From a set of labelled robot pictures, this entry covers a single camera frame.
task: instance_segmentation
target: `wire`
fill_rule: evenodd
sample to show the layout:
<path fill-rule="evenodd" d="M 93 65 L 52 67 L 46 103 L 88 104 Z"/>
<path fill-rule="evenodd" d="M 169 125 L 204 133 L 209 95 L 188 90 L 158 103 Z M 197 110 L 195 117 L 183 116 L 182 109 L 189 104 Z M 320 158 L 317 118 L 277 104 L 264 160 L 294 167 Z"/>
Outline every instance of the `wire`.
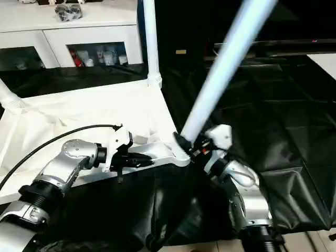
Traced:
<path fill-rule="evenodd" d="M 24 163 L 26 162 L 31 156 L 33 156 L 36 152 L 38 152 L 39 150 L 43 149 L 45 146 L 63 138 L 63 137 L 66 137 L 67 135 L 70 135 L 70 134 L 73 134 L 73 133 L 76 133 L 78 131 L 82 131 L 82 130 L 86 130 L 86 129 L 92 129 L 92 128 L 113 128 L 114 130 L 117 130 L 119 129 L 120 127 L 119 126 L 116 126 L 116 125 L 111 125 L 111 124 L 95 124 L 95 125 L 90 125 L 90 126 L 85 126 L 85 127 L 82 127 L 82 128 L 78 128 L 78 129 L 75 129 L 75 130 L 71 130 L 69 132 L 66 132 L 62 135 L 59 135 L 47 142 L 45 142 L 44 144 L 40 145 L 39 147 L 37 147 L 36 149 L 34 149 L 32 152 L 30 152 L 28 155 L 26 155 L 20 162 L 18 162 L 7 174 L 6 176 L 4 177 L 4 179 L 1 181 L 0 183 L 0 191 L 1 189 L 4 187 L 5 183 L 8 181 L 8 179 L 10 178 L 10 176 L 13 175 L 13 173 Z"/>
<path fill-rule="evenodd" d="M 215 51 L 215 48 L 212 48 L 212 52 L 213 52 L 216 56 L 218 56 L 218 52 Z"/>

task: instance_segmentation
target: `white shelf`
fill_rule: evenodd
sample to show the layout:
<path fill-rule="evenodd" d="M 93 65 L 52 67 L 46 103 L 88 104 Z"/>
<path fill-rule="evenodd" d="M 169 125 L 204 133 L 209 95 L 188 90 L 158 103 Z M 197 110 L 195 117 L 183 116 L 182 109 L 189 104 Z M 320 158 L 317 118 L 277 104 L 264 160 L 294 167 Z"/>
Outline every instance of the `white shelf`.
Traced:
<path fill-rule="evenodd" d="M 0 0 L 0 33 L 137 24 L 137 0 L 104 0 L 100 3 L 82 4 L 83 17 L 70 22 L 61 22 L 55 13 L 55 7 Z"/>

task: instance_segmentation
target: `black plastic sheet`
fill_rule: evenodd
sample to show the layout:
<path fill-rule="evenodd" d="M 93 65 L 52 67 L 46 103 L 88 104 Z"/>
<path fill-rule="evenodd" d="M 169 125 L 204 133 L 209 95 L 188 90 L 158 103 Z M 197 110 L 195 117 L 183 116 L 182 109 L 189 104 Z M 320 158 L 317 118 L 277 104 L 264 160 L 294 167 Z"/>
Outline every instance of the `black plastic sheet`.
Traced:
<path fill-rule="evenodd" d="M 180 131 L 207 66 L 161 66 L 162 92 Z M 19 96 L 146 78 L 141 66 L 55 69 L 6 82 Z M 231 152 L 262 175 L 283 233 L 335 225 L 336 82 L 308 57 L 243 62 L 207 122 L 229 124 Z M 165 165 L 72 188 L 51 219 L 44 243 L 61 251 L 156 251 L 162 245 L 235 237 L 224 193 L 201 167 Z"/>

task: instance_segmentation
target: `white plastic pipe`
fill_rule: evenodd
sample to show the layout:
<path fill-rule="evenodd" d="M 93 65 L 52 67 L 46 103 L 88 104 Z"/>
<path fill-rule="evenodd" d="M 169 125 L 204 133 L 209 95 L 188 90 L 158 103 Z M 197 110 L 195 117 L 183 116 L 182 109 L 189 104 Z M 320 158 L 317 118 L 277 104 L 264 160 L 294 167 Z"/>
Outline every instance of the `white plastic pipe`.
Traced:
<path fill-rule="evenodd" d="M 20 97 L 10 91 L 10 89 L 0 79 L 0 104 L 4 109 L 23 108 L 25 105 Z"/>
<path fill-rule="evenodd" d="M 194 143 L 277 0 L 245 0 L 224 40 L 181 135 Z"/>
<path fill-rule="evenodd" d="M 148 80 L 150 85 L 161 87 L 162 78 L 159 71 L 158 40 L 156 37 L 156 19 L 154 0 L 143 1 L 148 56 Z"/>
<path fill-rule="evenodd" d="M 10 89 L 4 84 L 4 82 L 0 79 L 0 102 L 12 97 L 14 94 L 10 91 Z"/>

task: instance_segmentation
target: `cabinet door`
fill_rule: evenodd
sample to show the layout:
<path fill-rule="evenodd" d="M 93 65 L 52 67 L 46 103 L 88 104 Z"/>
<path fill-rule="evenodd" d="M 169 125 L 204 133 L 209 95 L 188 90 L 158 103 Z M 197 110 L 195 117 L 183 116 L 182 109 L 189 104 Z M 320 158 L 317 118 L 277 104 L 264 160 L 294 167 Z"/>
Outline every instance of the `cabinet door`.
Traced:
<path fill-rule="evenodd" d="M 142 63 L 137 25 L 45 30 L 61 67 Z"/>
<path fill-rule="evenodd" d="M 59 67 L 40 30 L 0 33 L 0 71 Z"/>

